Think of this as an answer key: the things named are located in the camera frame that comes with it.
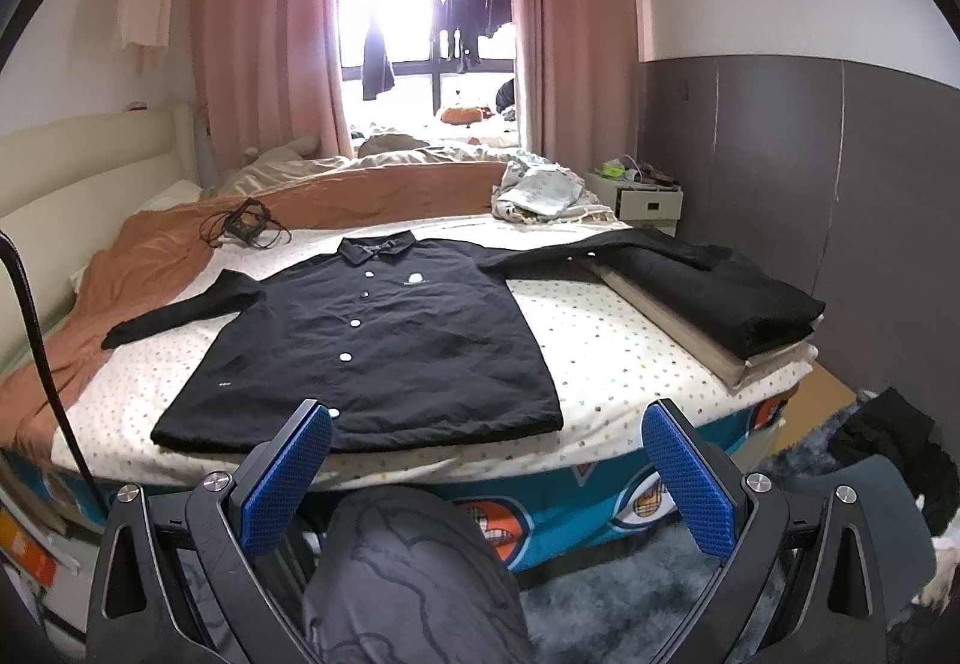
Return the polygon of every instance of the orange pillow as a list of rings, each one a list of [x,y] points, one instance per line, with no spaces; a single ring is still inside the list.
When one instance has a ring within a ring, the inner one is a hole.
[[[449,106],[440,112],[440,122],[448,125],[469,125],[483,121],[492,114],[488,106]]]

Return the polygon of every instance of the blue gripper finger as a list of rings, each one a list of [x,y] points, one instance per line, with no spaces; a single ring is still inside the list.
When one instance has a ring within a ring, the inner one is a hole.
[[[248,558],[269,554],[280,544],[329,453],[330,413],[323,405],[312,404],[315,407],[302,418],[282,446],[270,443],[268,450],[275,450],[275,458],[240,501],[237,539]]]
[[[643,413],[643,448],[697,547],[726,561],[736,547],[736,511],[700,452],[659,402]]]

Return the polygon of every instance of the polka dot bed sheet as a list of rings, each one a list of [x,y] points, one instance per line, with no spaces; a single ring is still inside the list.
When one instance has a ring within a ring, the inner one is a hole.
[[[462,239],[485,247],[529,249],[567,244],[616,227],[621,226],[517,226],[477,215],[347,232],[298,231],[289,244],[266,251],[224,245],[179,299],[206,290],[224,268],[263,279],[311,256],[336,251],[344,236],[385,236],[410,229],[419,239]],[[816,350],[803,343],[768,376],[731,390],[600,282],[509,280],[508,286],[557,386],[563,429],[492,444],[330,456],[315,489],[491,480],[603,461],[640,448],[640,420],[647,405],[659,397],[673,399],[699,427],[791,389],[812,370],[816,357]],[[195,321],[113,353],[69,410],[80,448],[95,475],[144,485],[189,486],[214,469],[241,461],[240,456],[176,453],[150,439],[157,419],[230,319],[233,316]],[[451,381],[454,391],[455,381]],[[60,432],[54,438],[52,458],[57,466],[74,468]]]

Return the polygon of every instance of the cream headboard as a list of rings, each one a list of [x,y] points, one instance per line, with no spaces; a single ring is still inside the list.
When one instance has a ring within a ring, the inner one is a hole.
[[[41,323],[70,309],[70,275],[179,179],[198,182],[186,104],[61,119],[0,138],[0,228],[23,257]],[[0,269],[0,368],[25,338]]]

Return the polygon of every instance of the gray wall panel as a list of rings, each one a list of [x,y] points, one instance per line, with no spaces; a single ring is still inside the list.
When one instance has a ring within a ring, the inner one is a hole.
[[[804,289],[816,277],[824,366],[853,389],[896,386],[960,458],[960,91],[818,58],[646,68],[638,149],[683,182],[680,234]]]
[[[678,233],[709,240],[710,162],[716,112],[713,58],[646,63],[646,114],[640,158],[680,180],[683,218]]]
[[[888,384],[960,455],[960,91],[846,63],[838,202],[816,295],[824,365]]]
[[[777,55],[717,62],[710,240],[810,292],[836,180],[840,64]]]

